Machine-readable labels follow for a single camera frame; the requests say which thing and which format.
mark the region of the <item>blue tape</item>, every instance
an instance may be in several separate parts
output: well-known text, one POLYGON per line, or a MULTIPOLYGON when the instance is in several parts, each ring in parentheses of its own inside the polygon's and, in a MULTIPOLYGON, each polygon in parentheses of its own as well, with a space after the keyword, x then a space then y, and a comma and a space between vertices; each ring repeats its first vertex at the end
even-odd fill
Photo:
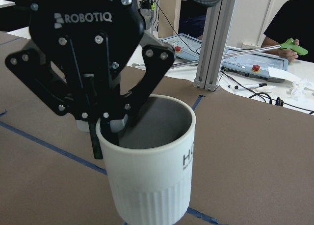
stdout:
POLYGON ((30 134, 27 134, 27 133, 25 133, 25 132, 23 132, 23 131, 21 131, 21 130, 19 130, 17 128, 14 128, 14 127, 6 124, 6 123, 3 123, 1 121, 0 121, 0 126, 6 128, 8 130, 11 130, 12 132, 17 133, 17 134, 21 135, 22 137, 25 137, 25 138, 27 138, 27 139, 35 142, 35 143, 38 143, 38 144, 40 144, 40 145, 42 145, 42 146, 44 146, 44 147, 46 147, 46 148, 48 148, 50 150, 55 151, 55 152, 57 152, 57 153, 59 153, 61 155, 64 155, 64 156, 66 156, 66 157, 68 157, 68 158, 70 158, 70 159, 72 159, 72 160, 74 160, 74 161, 76 161, 76 162, 78 162, 78 163, 80 163, 82 165, 85 165, 85 166, 87 166, 87 167, 89 167, 91 169, 94 169, 94 170, 96 170, 98 172, 101 172, 102 174, 107 175, 107 171, 105 169, 102 169, 102 168, 98 167, 97 165, 95 165, 95 164, 93 164, 93 163, 91 163, 91 162, 89 162, 87 160, 84 160, 84 159, 82 159, 82 158, 80 158, 80 157, 78 157, 78 156, 76 156, 74 154, 71 154, 71 153, 69 153, 69 152, 67 152, 65 150, 62 150, 62 149, 60 149, 60 148, 58 148, 58 147, 56 147, 56 146, 54 146, 52 144, 49 144, 48 142, 40 140, 39 138, 36 138, 36 137, 34 137, 34 136, 30 135, 30 134))
POLYGON ((193 215, 194 217, 197 217, 197 218, 199 218, 199 219, 202 219, 202 220, 204 220, 204 221, 206 221, 206 222, 209 222, 209 223, 211 223, 211 224, 221 225, 221 224, 218 222, 217 219, 215 219, 215 218, 213 218, 213 217, 211 217, 211 216, 208 216, 208 215, 206 215, 206 214, 203 214, 203 213, 201 213, 201 212, 199 212, 199 211, 197 211, 197 210, 195 210, 195 209, 192 209, 192 208, 190 208, 190 207, 188 207, 188 209, 187 209, 186 212, 187 212, 188 214, 190 214, 190 215, 193 215))
POLYGON ((15 38, 15 39, 10 40, 10 41, 7 41, 7 42, 2 42, 2 43, 0 43, 0 46, 2 46, 2 45, 4 45, 4 44, 7 44, 7 43, 10 43, 10 42, 14 42, 15 40, 18 40, 18 39, 21 39, 21 37, 17 37, 17 38, 15 38))
POLYGON ((193 109, 193 110, 196 109, 197 105, 201 102, 201 100, 202 100, 203 97, 206 97, 206 96, 204 96, 204 95, 199 95, 199 96, 198 96, 197 100, 195 101, 194 105, 192 106, 192 109, 193 109))
POLYGON ((8 112, 8 111, 5 110, 4 112, 0 113, 0 117, 1 117, 2 115, 6 114, 7 112, 8 112))

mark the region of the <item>marker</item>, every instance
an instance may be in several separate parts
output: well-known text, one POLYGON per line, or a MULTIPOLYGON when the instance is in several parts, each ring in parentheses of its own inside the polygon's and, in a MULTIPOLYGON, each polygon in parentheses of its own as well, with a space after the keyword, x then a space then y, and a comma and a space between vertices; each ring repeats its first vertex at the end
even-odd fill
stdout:
POLYGON ((266 83, 263 84, 246 84, 246 85, 242 85, 242 86, 235 86, 235 90, 245 90, 245 88, 257 88, 257 87, 261 87, 261 86, 267 86, 266 83))

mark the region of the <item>cup rim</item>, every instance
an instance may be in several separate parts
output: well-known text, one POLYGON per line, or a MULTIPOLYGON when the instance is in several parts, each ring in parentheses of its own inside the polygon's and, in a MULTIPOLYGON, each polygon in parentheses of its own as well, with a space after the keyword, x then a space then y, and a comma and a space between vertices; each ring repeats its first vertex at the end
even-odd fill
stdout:
POLYGON ((157 146, 154 148, 147 148, 147 149, 130 149, 130 148, 125 148, 125 147, 121 147, 119 145, 115 145, 112 144, 111 142, 107 141, 103 135, 100 132, 100 119, 97 120, 96 123, 96 134, 97 137, 100 140, 103 140, 106 142, 107 147, 114 149, 116 151, 120 151, 120 152, 128 152, 128 153, 132 153, 132 154, 150 154, 150 153, 154 153, 155 151, 160 152, 161 150, 168 150, 169 148, 175 147, 176 144, 180 143, 181 141, 185 140, 185 138, 187 138, 188 134, 193 131, 195 124, 196 124, 196 115, 194 110, 184 101, 179 100, 175 97, 171 97, 171 96, 166 96, 166 95, 160 95, 160 94, 151 94, 150 97, 159 97, 159 98, 164 98, 164 99, 169 99, 169 100, 173 100, 175 102, 180 103, 181 105, 183 105, 190 113, 191 113, 191 117, 192 117, 192 121, 191 121, 191 125, 189 126, 189 128, 187 129, 187 131, 180 136, 178 139, 167 143, 165 145, 161 145, 161 146, 157 146))

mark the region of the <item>white wall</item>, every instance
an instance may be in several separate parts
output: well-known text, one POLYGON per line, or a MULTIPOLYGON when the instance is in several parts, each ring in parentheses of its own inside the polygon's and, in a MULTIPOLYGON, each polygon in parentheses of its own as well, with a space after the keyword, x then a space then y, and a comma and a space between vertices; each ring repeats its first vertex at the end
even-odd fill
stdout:
POLYGON ((227 45, 241 47, 246 43, 260 46, 264 39, 263 31, 285 1, 237 0, 227 45))

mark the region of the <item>paper cup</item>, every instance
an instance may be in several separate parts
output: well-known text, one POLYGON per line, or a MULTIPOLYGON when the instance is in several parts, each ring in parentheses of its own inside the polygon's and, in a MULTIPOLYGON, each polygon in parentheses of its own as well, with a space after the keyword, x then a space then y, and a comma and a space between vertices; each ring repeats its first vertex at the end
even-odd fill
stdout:
POLYGON ((129 118, 120 146, 100 140, 115 207, 129 225, 172 225, 191 195, 196 117, 186 103, 151 95, 129 118))

